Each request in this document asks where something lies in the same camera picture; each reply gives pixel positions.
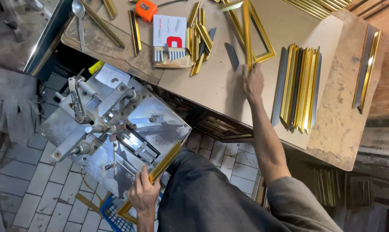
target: blue plastic basket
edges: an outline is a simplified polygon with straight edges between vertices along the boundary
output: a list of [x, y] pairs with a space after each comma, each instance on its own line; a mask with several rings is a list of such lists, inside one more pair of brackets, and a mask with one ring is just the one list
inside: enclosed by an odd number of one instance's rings
[[101, 206], [100, 213], [115, 232], [134, 232], [133, 224], [131, 222], [116, 215], [116, 212], [120, 209], [120, 207], [114, 203], [116, 198], [117, 197], [113, 194], [109, 195]]

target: gray shirt sleeve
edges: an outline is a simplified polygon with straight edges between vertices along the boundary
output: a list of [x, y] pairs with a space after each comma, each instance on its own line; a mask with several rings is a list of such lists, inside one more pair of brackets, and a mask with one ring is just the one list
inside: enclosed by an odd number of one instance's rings
[[279, 178], [268, 186], [272, 214], [291, 231], [342, 231], [304, 183]]

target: spoon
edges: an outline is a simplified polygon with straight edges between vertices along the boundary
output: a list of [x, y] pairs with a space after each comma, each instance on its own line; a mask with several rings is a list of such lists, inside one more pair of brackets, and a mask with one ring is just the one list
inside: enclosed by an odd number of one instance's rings
[[80, 44], [81, 44], [81, 51], [84, 52], [84, 29], [83, 29], [83, 22], [81, 19], [84, 17], [84, 5], [80, 2], [80, 0], [74, 0], [72, 4], [73, 13], [78, 18], [78, 34], [80, 35]]

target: white paper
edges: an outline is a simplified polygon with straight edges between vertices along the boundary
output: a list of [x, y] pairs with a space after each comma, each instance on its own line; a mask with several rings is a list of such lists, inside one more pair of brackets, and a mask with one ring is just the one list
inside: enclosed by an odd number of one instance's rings
[[153, 46], [186, 47], [186, 18], [155, 14]]
[[130, 80], [130, 75], [105, 63], [95, 79], [110, 88], [116, 88], [120, 82], [127, 85]]

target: hand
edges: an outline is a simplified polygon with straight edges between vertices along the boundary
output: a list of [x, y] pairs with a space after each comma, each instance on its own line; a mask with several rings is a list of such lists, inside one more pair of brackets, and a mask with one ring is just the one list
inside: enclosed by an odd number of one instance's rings
[[127, 199], [136, 209], [138, 218], [151, 217], [154, 220], [159, 191], [160, 178], [157, 178], [154, 185], [151, 185], [147, 165], [143, 166], [141, 173], [136, 174], [134, 184], [127, 194]]
[[249, 101], [249, 104], [255, 104], [261, 100], [264, 78], [260, 71], [260, 63], [255, 63], [250, 74], [248, 74], [247, 65], [243, 65], [243, 91]]

